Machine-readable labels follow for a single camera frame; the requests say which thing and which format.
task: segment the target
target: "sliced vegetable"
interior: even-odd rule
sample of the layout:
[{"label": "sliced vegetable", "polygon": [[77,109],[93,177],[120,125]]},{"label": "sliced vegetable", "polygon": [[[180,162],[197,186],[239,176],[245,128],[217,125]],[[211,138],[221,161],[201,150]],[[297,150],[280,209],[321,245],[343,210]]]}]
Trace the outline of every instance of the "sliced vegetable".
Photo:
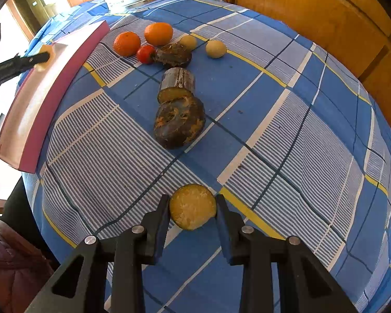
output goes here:
[{"label": "sliced vegetable", "polygon": [[192,142],[205,124],[203,103],[195,96],[182,96],[159,106],[153,126],[155,140],[166,149]]},{"label": "sliced vegetable", "polygon": [[216,199],[202,185],[185,185],[177,189],[170,200],[171,218],[183,230],[203,226],[216,212]]},{"label": "sliced vegetable", "polygon": [[192,58],[191,51],[179,43],[166,45],[156,51],[155,61],[162,63],[166,68],[188,66]]},{"label": "sliced vegetable", "polygon": [[170,68],[162,75],[159,86],[158,102],[180,98],[181,96],[192,96],[195,90],[194,75],[184,68]]}]

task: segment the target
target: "cutting board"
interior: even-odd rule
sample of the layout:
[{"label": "cutting board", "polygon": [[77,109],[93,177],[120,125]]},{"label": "cutting board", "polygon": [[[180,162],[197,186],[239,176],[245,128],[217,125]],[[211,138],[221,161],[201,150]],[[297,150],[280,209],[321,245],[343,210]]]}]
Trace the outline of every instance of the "cutting board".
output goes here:
[{"label": "cutting board", "polygon": [[46,133],[62,97],[109,30],[107,22],[97,22],[53,43],[55,58],[45,70],[30,71],[7,113],[0,132],[0,159],[19,171],[35,173]]}]

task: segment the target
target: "blue plaid tablecloth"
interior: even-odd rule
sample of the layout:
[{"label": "blue plaid tablecloth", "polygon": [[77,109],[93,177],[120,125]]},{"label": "blue plaid tablecloth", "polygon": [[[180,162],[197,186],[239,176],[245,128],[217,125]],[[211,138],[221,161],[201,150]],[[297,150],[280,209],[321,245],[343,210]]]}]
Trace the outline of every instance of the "blue plaid tablecloth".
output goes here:
[{"label": "blue plaid tablecloth", "polygon": [[[49,20],[28,53],[101,20],[111,32],[61,101],[36,173],[23,175],[59,261],[85,236],[117,236],[161,194],[199,183],[266,234],[298,235],[359,312],[377,312],[391,296],[391,128],[357,78],[284,23],[215,0],[156,0],[125,15],[87,2]],[[198,41],[188,69],[207,123],[173,151],[152,136],[163,67],[112,50],[118,34],[144,40],[153,22]],[[207,57],[208,39],[228,53]],[[147,312],[238,311],[242,268],[226,264],[213,219],[194,232],[171,223],[167,244],[143,271]]]}]

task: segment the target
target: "red tomato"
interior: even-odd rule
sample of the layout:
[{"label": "red tomato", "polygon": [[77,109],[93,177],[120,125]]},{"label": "red tomato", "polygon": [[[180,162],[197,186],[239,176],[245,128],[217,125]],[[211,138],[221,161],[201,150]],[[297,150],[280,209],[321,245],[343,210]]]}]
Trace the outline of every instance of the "red tomato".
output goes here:
[{"label": "red tomato", "polygon": [[138,49],[136,57],[142,63],[150,64],[153,62],[153,55],[155,55],[156,49],[151,45],[142,46]]}]

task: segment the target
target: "orange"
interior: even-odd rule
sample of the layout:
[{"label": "orange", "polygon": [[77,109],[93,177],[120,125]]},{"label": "orange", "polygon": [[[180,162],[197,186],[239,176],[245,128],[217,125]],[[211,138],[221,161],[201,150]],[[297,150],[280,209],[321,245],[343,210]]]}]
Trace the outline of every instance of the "orange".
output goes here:
[{"label": "orange", "polygon": [[133,32],[124,32],[116,37],[113,49],[121,56],[135,55],[140,48],[140,37]]},{"label": "orange", "polygon": [[165,22],[153,23],[145,28],[145,39],[153,46],[165,46],[172,39],[172,27]]}]

